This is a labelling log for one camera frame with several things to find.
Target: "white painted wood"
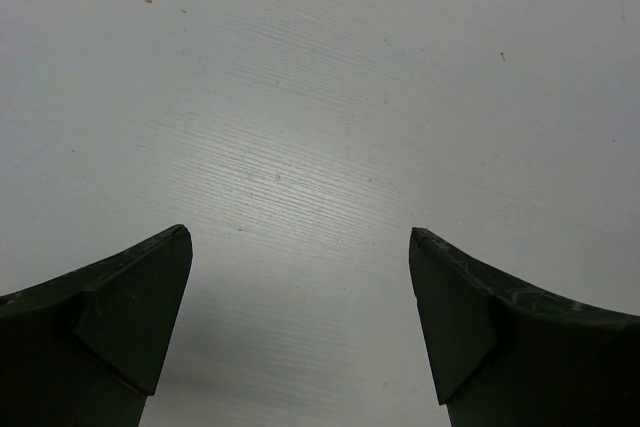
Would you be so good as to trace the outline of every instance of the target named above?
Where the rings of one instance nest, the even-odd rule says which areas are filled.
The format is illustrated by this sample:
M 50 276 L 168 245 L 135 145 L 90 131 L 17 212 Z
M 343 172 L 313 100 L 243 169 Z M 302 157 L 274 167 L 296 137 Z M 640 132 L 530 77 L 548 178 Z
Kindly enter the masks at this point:
M 414 225 L 640 314 L 640 0 L 0 0 L 0 69 L 2 293 L 192 231 L 143 426 L 448 425 Z

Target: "white table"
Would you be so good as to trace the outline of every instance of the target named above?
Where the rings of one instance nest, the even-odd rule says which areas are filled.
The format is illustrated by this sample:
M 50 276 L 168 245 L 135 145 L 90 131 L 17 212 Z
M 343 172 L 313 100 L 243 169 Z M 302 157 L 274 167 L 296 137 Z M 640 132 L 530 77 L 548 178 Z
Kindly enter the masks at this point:
M 410 228 L 640 314 L 640 0 L 0 0 L 0 293 L 173 223 L 142 426 L 447 426 Z

